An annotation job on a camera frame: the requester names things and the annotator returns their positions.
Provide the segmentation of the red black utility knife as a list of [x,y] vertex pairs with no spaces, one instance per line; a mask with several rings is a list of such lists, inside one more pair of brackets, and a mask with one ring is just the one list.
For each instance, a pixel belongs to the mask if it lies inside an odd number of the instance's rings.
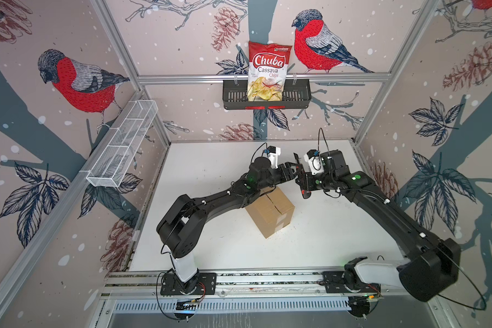
[[295,157],[295,169],[296,169],[296,180],[295,182],[299,185],[299,188],[301,190],[301,194],[303,196],[303,199],[307,200],[311,196],[311,191],[309,190],[308,187],[308,176],[307,172],[303,168],[303,165],[300,163],[299,160],[299,155],[297,153],[294,153]]

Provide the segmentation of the brown cardboard express box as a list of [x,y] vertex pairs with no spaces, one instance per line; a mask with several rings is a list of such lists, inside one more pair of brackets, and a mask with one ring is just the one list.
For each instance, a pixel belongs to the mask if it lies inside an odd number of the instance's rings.
[[245,209],[265,239],[287,227],[295,212],[295,206],[279,187],[262,190],[262,196]]

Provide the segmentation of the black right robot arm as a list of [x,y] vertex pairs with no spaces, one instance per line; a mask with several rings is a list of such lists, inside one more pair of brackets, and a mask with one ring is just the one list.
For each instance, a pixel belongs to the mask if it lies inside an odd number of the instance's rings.
[[358,292],[369,284],[395,286],[427,302],[458,280],[460,246],[452,239],[440,239],[413,220],[369,175],[350,172],[339,150],[306,156],[305,160],[309,171],[301,163],[295,169],[303,198],[308,199],[313,191],[335,191],[367,212],[404,254],[398,261],[361,256],[348,262],[342,277],[348,290]]

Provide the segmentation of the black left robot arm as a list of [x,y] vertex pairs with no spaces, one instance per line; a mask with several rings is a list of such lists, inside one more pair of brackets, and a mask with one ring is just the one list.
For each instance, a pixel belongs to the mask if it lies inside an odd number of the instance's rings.
[[190,198],[177,197],[157,225],[156,231],[173,265],[174,277],[182,284],[197,282],[199,269],[192,251],[210,220],[231,210],[245,208],[266,194],[266,188],[295,180],[302,169],[298,163],[286,162],[272,167],[266,157],[250,163],[249,170],[231,186],[213,195]]

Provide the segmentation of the Chuba cassava chips bag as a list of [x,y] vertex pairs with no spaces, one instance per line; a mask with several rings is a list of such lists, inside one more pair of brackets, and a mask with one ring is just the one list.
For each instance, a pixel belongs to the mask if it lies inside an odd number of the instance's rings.
[[292,46],[249,43],[248,101],[282,101]]

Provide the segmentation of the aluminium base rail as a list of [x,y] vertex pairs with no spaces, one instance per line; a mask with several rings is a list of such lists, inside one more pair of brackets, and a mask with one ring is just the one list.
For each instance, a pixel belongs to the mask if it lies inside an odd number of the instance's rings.
[[[108,276],[101,299],[150,299],[154,296],[293,297],[293,296],[407,296],[401,287],[383,283],[365,286],[359,292],[344,287],[341,266],[308,269],[202,270],[191,289],[182,289],[172,273],[164,271],[126,271]],[[165,293],[161,287],[166,286]]]

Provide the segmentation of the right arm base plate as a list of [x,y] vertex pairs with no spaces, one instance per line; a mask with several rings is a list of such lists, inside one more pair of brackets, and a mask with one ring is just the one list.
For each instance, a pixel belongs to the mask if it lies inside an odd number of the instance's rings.
[[366,284],[359,279],[355,273],[345,271],[324,271],[321,285],[325,287],[326,293],[370,293],[379,294],[379,284]]

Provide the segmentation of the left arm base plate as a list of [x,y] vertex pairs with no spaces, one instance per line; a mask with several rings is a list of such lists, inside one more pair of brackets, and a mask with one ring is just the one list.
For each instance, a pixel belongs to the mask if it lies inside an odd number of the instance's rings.
[[197,273],[187,282],[182,282],[175,273],[168,272],[159,280],[161,296],[214,295],[217,285],[216,273]]

